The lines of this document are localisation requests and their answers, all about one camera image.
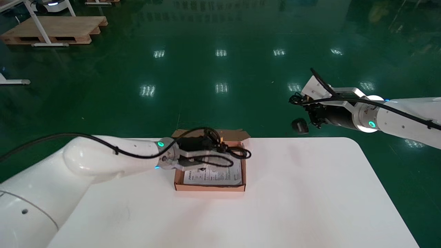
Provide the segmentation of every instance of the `white table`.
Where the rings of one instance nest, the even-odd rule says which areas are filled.
[[[245,144],[244,193],[176,192],[161,169],[96,184],[49,247],[418,247],[356,142]]]

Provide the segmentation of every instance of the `open cardboard box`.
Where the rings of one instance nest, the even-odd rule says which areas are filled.
[[[178,129],[173,134],[172,137],[176,138],[183,134],[187,130]],[[219,135],[223,138],[225,144],[235,147],[244,147],[242,144],[243,140],[250,138],[250,135],[243,131],[238,130],[216,130]],[[198,137],[204,135],[203,130],[194,131],[188,134],[186,137]],[[183,184],[184,182],[184,171],[176,170],[175,172],[175,189],[177,191],[228,191],[228,192],[244,192],[245,186],[247,184],[247,169],[245,159],[240,160],[242,166],[242,184],[238,185],[189,185]]]

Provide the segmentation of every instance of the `green epoxy floor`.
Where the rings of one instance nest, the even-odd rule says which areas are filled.
[[[3,73],[32,82],[0,88],[0,152],[56,132],[162,137],[211,126],[296,137],[290,122],[307,114],[288,98],[309,67],[332,86],[384,98],[440,96],[441,6],[416,2],[122,0],[100,9],[72,1],[77,15],[108,19],[90,45],[0,44]],[[2,32],[15,25],[13,16],[0,19]],[[310,127],[309,137],[323,136],[358,142],[420,247],[441,247],[439,150]],[[14,156],[0,181],[66,142]]]

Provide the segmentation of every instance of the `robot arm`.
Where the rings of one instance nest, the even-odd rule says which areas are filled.
[[[441,98],[410,98],[384,100],[379,96],[366,96],[357,88],[325,89],[321,78],[314,75],[303,88],[301,94],[293,95],[290,103],[302,105],[308,112],[311,123],[320,128],[322,124],[333,124],[362,132],[376,132],[378,130],[398,137],[412,139],[432,147],[441,149]],[[347,101],[332,101],[336,98],[345,98]],[[425,120],[425,124],[409,119],[385,108],[369,103],[353,102],[351,99],[364,99],[397,109]],[[320,103],[303,103],[311,100],[324,100]],[[295,120],[293,128],[307,132],[304,120]]]
[[[230,156],[250,157],[245,149],[245,154],[231,154],[220,138],[209,134],[179,140],[166,137],[158,142],[94,136],[117,147],[118,154],[92,139],[71,140],[0,185],[1,247],[46,247],[91,184],[158,168],[229,167]]]

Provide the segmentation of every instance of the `instruction manual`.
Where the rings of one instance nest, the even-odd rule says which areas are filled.
[[[242,184],[242,166],[240,159],[229,157],[234,165],[228,168],[188,170],[184,174],[184,184],[238,185]]]

